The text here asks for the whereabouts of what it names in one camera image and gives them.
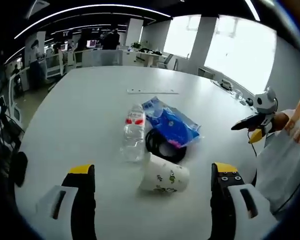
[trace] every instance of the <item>ceiling light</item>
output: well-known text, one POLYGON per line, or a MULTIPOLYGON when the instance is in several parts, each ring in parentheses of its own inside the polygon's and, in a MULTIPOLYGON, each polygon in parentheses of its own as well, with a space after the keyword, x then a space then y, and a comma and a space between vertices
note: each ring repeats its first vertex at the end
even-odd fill
POLYGON ((21 50, 25 49, 25 46, 23 48, 21 48, 20 50, 16 51, 11 57, 9 57, 4 64, 6 64, 11 58, 14 57, 14 55, 16 55, 18 52, 20 52, 21 50))
POLYGON ((153 18, 150 18, 150 17, 140 16, 140 15, 135 15, 135 14, 129 14, 129 13, 113 12, 112 14, 116 14, 116 15, 126 15, 126 16, 132 16, 132 17, 136 17, 136 18, 141 18, 141 19, 154 20, 153 18))
POLYGON ((251 0, 245 0, 245 3, 248 5, 248 7, 250 8, 250 11, 252 12, 254 19, 260 22, 260 18, 259 15, 254 7, 254 5, 252 4, 251 0))
POLYGON ((53 34, 59 33, 59 32, 63 32, 63 31, 70 31, 70 30, 73 30, 73 29, 80 29, 80 28, 87 28, 87 27, 96 27, 96 26, 111 26, 111 24, 94 24, 94 25, 85 25, 85 26, 75 26, 75 27, 71 27, 71 28, 68 28, 68 29, 55 31, 55 32, 51 33, 50 35, 53 35, 53 34))
POLYGON ((139 43, 141 43, 141 36, 142 36, 143 30, 144 30, 144 26, 141 27, 141 32, 140 32, 140 36, 139 36, 139 43))
POLYGON ((76 18, 76 17, 79 17, 79 16, 81 16, 81 15, 68 16, 68 17, 65 17, 65 18, 58 19, 58 20, 54 21, 53 23, 57 23, 57 22, 60 22, 62 20, 66 20, 66 19, 76 18))
POLYGON ((46 41, 44 41, 44 42, 46 43, 46 42, 49 42, 49 41, 51 41, 51 40, 53 40, 53 39, 54 39, 54 38, 50 38, 49 40, 46 40, 46 41))
POLYGON ((63 14, 63 13, 66 13, 66 12, 69 12, 69 11, 73 11, 73 10, 77 10, 77 9, 85 9, 85 8, 92 8, 92 7, 123 7, 123 8, 132 8, 132 9, 139 9, 139 10, 144 10, 144 11, 152 12, 152 13, 155 13, 155 14, 159 14, 159 15, 171 18, 170 15, 164 14, 164 13, 159 12, 159 11, 151 10, 151 9, 148 9, 148 8, 140 7, 140 6, 130 6, 130 5, 122 5, 122 4, 93 4, 93 5, 85 5, 85 6, 76 6, 76 7, 68 8, 68 9, 65 9, 65 10, 62 10, 62 11, 58 11, 56 13, 53 13, 53 14, 51 14, 49 16, 46 16, 46 17, 44 17, 44 18, 42 18, 42 19, 34 22, 30 26, 28 26, 27 28, 25 28, 24 30, 22 30, 17 36, 14 37, 14 39, 18 38, 21 34, 23 34, 25 31, 29 30, 33 26, 41 23, 44 20, 52 18, 52 17, 54 17, 56 15, 63 14))
POLYGON ((111 12, 92 12, 92 13, 81 14, 81 16, 85 16, 85 15, 97 15, 97 14, 111 14, 111 12))
POLYGON ((274 0, 261 0, 261 2, 263 2, 268 7, 274 7, 275 6, 274 0))
POLYGON ((153 20, 151 22, 149 22, 147 25, 153 24, 154 22, 156 22, 157 20, 153 20))

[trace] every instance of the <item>hand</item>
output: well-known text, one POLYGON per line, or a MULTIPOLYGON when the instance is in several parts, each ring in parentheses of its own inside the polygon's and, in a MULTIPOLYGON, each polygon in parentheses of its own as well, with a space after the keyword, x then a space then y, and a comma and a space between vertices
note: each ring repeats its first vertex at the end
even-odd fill
MULTIPOLYGON (((284 127, 286 126, 286 124, 289 121, 289 117, 284 114, 283 112, 277 112, 274 117, 273 117, 273 126, 272 129, 273 131, 281 131, 282 129, 284 129, 284 127)), ((248 132, 253 132, 255 131, 257 128, 249 128, 248 132)))

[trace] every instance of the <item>office desk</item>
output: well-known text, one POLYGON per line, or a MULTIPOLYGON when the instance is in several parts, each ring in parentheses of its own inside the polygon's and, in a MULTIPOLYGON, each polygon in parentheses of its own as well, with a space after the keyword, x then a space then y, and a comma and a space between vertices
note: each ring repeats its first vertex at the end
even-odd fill
POLYGON ((144 60, 144 66, 145 67, 150 67, 151 65, 157 65, 157 62, 160 57, 166 58, 166 56, 163 55, 157 55, 153 53, 147 53, 147 52, 140 52, 140 51, 128 51, 128 50, 123 50, 123 53, 135 53, 137 57, 141 58, 144 60))
MULTIPOLYGON (((95 231, 100 240, 198 240, 211 233, 211 164, 236 166, 247 182, 255 176, 256 158, 247 131, 231 131, 252 114, 210 80, 150 67, 99 66, 73 69, 48 94, 27 128, 20 150, 28 157, 24 184, 15 199, 26 219, 70 168, 95 165, 95 231), (125 119, 133 104, 155 94, 127 94, 127 89, 173 89, 158 94, 202 125, 203 139, 191 145, 180 162, 190 171, 184 192, 157 195, 138 186, 142 164, 121 154, 125 119)), ((264 142, 256 144, 260 152, 264 142)))

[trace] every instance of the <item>white paper cup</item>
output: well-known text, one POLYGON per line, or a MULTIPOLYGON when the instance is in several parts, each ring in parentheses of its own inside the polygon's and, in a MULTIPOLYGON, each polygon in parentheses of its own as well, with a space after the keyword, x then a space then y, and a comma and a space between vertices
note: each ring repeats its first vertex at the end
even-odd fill
POLYGON ((189 183, 189 170, 151 154, 140 188, 158 192, 182 192, 189 183))

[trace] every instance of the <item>ceiling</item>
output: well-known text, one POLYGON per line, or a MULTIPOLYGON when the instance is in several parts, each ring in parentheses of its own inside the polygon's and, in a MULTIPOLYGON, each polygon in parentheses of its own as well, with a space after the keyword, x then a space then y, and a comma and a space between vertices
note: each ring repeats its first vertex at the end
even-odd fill
MULTIPOLYGON (((55 31, 78 26, 97 24, 127 25, 129 19, 132 17, 130 15, 136 15, 133 18, 142 18, 144 25, 153 23, 154 21, 162 22, 171 19, 168 16, 141 9, 118 6, 87 7, 50 17, 34 25, 18 38, 14 39, 22 30, 44 17, 62 10, 85 5, 121 4, 138 6, 172 17, 191 14, 202 14, 207 17, 231 15, 255 20, 245 0, 184 0, 184 2, 180 0, 46 0, 46 2, 49 2, 49 6, 38 11, 29 19, 26 19, 25 16, 27 16, 33 2, 34 0, 22 0, 13 6, 9 5, 10 3, 8 2, 0 2, 0 49, 4 50, 6 58, 22 48, 25 39, 38 30, 46 31, 48 39, 50 34, 55 31)), ((277 30, 279 36, 294 45, 289 32, 283 27, 279 19, 258 0, 252 0, 252 2, 259 14, 261 23, 277 30)))

